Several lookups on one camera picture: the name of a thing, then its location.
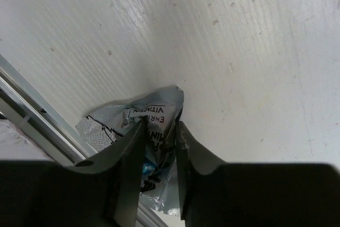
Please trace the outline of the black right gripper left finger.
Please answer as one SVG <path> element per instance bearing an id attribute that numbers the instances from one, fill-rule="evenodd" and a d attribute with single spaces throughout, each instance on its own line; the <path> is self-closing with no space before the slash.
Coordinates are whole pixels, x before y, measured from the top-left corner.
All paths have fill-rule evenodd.
<path id="1" fill-rule="evenodd" d="M 134 226 L 147 125 L 74 166 L 1 161 L 1 226 Z"/>

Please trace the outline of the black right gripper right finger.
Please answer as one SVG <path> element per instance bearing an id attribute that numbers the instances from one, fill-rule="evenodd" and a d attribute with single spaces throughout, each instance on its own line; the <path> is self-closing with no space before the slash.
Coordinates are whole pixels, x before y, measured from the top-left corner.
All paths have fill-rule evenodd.
<path id="1" fill-rule="evenodd" d="M 324 163 L 228 163 L 176 123 L 186 226 L 339 226 L 339 172 Z"/>

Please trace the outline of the silver mint candy packet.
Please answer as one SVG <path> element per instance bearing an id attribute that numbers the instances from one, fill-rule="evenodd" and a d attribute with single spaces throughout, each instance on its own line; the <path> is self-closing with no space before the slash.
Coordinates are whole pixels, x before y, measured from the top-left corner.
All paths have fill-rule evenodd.
<path id="1" fill-rule="evenodd" d="M 104 105 L 76 125 L 80 137 L 99 152 L 121 139 L 140 120 L 146 120 L 140 198 L 153 210 L 172 216 L 180 215 L 175 122 L 183 104 L 184 92 L 178 86 L 167 86 L 130 102 Z"/>

